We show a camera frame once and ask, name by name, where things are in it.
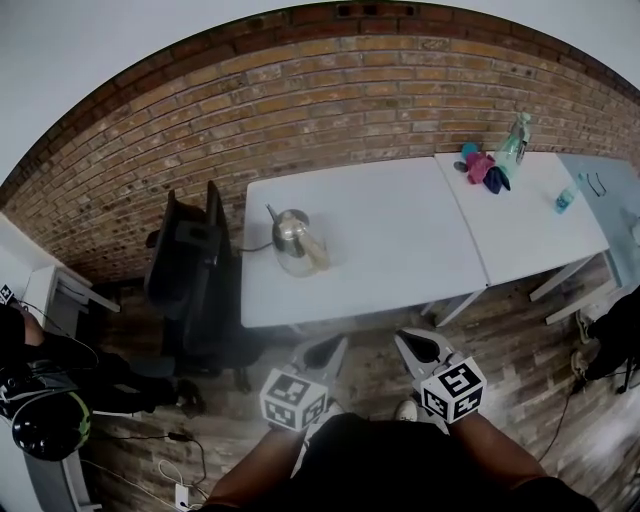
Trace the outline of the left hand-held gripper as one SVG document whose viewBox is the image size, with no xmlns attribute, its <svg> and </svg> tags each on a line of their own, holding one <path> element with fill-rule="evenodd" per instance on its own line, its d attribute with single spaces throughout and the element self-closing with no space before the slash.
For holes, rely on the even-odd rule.
<svg viewBox="0 0 640 512">
<path fill-rule="evenodd" d="M 263 418 L 272 426 L 306 431 L 329 406 L 347 348 L 343 335 L 299 345 L 291 362 L 271 370 L 260 391 Z"/>
</svg>

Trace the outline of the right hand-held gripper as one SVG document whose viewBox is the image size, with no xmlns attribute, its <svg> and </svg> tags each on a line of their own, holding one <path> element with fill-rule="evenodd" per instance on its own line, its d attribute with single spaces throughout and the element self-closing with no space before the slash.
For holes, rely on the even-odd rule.
<svg viewBox="0 0 640 512">
<path fill-rule="evenodd" d="M 427 412 L 451 425 L 480 407 L 487 381 L 472 357 L 441 366 L 429 376 L 429 362 L 444 362 L 453 353 L 443 336 L 406 328 L 394 333 L 394 342 Z"/>
</svg>

